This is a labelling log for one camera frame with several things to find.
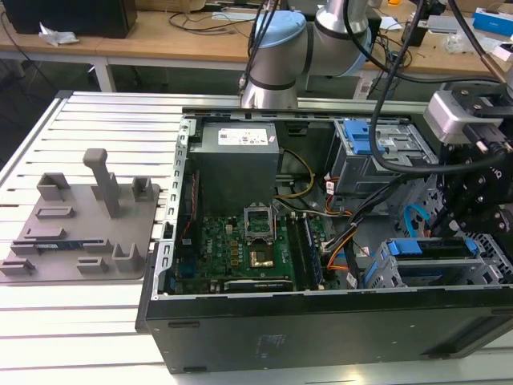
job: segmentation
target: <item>upright gray post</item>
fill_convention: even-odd
[[[105,202],[109,216],[114,218],[119,211],[118,184],[107,171],[106,160],[107,151],[104,148],[88,148],[83,156],[83,163],[95,175],[98,191]]]

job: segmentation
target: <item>aluminum profile table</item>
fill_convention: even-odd
[[[152,236],[160,235],[183,106],[235,107],[227,96],[75,92],[48,107],[0,173],[0,258],[38,199],[44,172],[92,183],[89,147],[109,151],[119,183],[148,175],[160,194]],[[367,101],[303,99],[301,106],[372,111]],[[388,103],[421,111],[422,103]],[[0,286],[0,383],[166,384],[511,384],[513,334],[461,360],[377,363],[171,376],[151,335],[134,330],[141,281],[97,286]]]

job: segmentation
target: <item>power supply label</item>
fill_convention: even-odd
[[[267,146],[265,128],[221,128],[218,135],[220,146]]]

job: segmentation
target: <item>sticker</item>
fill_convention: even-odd
[[[356,289],[357,286],[357,280],[351,273],[347,273],[347,283],[353,288]]]
[[[333,195],[335,193],[335,184],[333,182],[326,182],[326,192],[329,195]]]
[[[38,249],[58,249],[59,247],[55,243],[45,243],[35,245]]]
[[[220,146],[267,146],[265,128],[221,128],[218,143]]]
[[[383,147],[389,147],[389,146],[395,147],[395,143],[392,139],[380,139],[380,140],[378,140],[378,143]]]

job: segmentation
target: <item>yellow wire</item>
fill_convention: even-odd
[[[292,154],[297,160],[299,160],[308,170],[310,174],[310,183],[306,187],[304,191],[296,192],[295,194],[287,194],[287,195],[275,195],[275,198],[285,198],[285,199],[293,199],[293,198],[299,198],[303,197],[304,195],[308,194],[310,190],[313,188],[313,182],[315,181],[315,174],[313,173],[312,169],[308,166],[308,164],[305,162],[303,158],[301,158],[298,154],[296,154],[294,151],[289,150],[287,148],[283,149],[284,152],[288,152],[289,154]]]

